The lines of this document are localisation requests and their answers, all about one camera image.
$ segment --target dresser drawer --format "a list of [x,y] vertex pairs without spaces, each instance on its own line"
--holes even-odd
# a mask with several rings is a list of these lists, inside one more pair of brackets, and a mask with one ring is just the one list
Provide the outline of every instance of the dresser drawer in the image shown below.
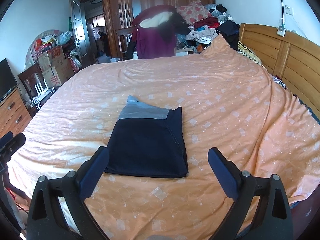
[[21,105],[9,119],[9,121],[4,125],[2,131],[0,132],[0,137],[4,136],[9,131],[13,132],[13,135],[17,135],[27,127],[30,121],[31,116],[28,113],[28,110],[24,105]]
[[19,95],[18,90],[15,90],[4,102],[0,105],[0,130],[10,120],[12,115],[17,109],[23,105],[22,99]]

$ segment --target television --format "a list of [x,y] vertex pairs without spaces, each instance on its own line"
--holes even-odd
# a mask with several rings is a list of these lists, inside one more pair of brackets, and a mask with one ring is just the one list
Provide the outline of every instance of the television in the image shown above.
[[17,84],[7,59],[5,58],[0,62],[0,101],[2,101]]

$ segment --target headboard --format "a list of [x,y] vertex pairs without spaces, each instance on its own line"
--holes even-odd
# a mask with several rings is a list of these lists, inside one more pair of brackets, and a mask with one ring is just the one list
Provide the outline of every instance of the headboard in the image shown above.
[[272,75],[282,79],[320,118],[320,47],[289,31],[277,35],[277,28],[242,23],[240,41],[252,49]]

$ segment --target electrical outlet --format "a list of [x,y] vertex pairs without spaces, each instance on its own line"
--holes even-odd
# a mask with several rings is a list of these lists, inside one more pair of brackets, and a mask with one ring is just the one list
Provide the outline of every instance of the electrical outlet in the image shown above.
[[286,6],[285,6],[285,13],[286,13],[286,14],[290,14],[290,15],[293,16],[293,8],[290,7],[290,6],[288,6],[288,5],[286,5]]
[[284,35],[285,35],[285,30],[286,30],[286,29],[283,29],[283,31],[281,31],[281,30],[279,30],[279,28],[278,28],[277,34],[278,34],[279,36],[284,37]]

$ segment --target polka dot pillow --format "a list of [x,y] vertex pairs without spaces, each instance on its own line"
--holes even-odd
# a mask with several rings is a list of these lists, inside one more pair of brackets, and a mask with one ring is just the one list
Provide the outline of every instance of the polka dot pillow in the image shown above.
[[212,17],[211,13],[202,5],[200,1],[193,1],[189,5],[181,6],[177,12],[191,25],[208,17]]

